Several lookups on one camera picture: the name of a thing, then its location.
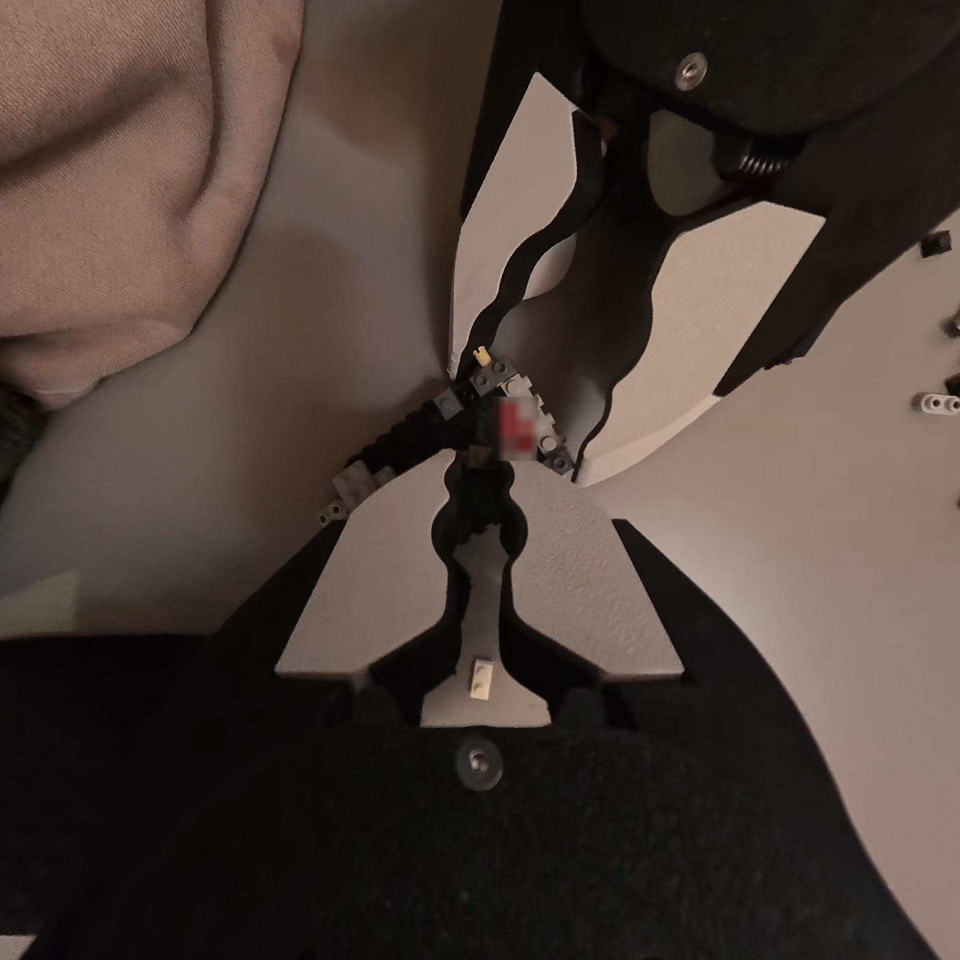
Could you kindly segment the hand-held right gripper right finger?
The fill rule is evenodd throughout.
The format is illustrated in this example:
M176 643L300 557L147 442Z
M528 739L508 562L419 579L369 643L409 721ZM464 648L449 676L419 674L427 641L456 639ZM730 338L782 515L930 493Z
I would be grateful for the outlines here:
M684 677L685 667L615 522L548 466L512 462L503 492L507 555L499 652L510 678L570 714L620 723L625 690Z

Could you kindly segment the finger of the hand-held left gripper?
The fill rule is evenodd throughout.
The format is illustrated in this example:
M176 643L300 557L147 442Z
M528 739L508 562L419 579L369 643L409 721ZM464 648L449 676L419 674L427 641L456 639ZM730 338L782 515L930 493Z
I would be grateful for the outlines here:
M542 71L484 106L464 185L449 309L448 372L461 378L507 315L555 288L604 187L594 119Z
M764 200L678 235L654 280L649 339L582 449L578 485L627 471L719 402L721 380L825 222Z

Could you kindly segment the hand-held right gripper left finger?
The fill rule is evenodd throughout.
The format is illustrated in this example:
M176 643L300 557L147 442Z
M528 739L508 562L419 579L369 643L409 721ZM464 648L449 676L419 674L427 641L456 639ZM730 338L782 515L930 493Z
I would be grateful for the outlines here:
M274 668L283 679L390 694L412 727L462 653L462 572L443 450L391 480L345 522Z

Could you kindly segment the black toy brick car chassis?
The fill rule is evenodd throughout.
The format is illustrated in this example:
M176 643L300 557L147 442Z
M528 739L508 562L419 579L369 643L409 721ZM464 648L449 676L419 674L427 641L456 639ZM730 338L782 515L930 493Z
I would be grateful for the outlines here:
M445 421L432 398L348 459L331 481L333 500L318 513L320 529L346 521L374 493L443 451L452 451L462 465L465 504L458 507L454 527L458 544L500 522L497 462L530 458L563 478L572 477L575 459L566 438L530 378L510 357L481 346L466 374L446 389L456 393L463 412ZM468 469L464 454L470 445L492 447L494 462Z

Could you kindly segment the grey desk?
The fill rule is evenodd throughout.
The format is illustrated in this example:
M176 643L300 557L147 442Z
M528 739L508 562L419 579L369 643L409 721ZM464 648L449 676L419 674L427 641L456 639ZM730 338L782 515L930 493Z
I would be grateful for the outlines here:
M78 628L217 627L316 531L347 456L443 372L497 2L307 2L256 217L189 339L59 414L2 512L2 594L78 572ZM958 958L958 417L945 255L594 486L758 646L870 854Z

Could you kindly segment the person's taupe sweatshirt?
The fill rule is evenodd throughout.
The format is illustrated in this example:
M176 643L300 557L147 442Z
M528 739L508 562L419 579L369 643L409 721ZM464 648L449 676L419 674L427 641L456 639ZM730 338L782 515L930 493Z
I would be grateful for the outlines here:
M304 7L2 2L3 383L58 409L189 336L252 219Z

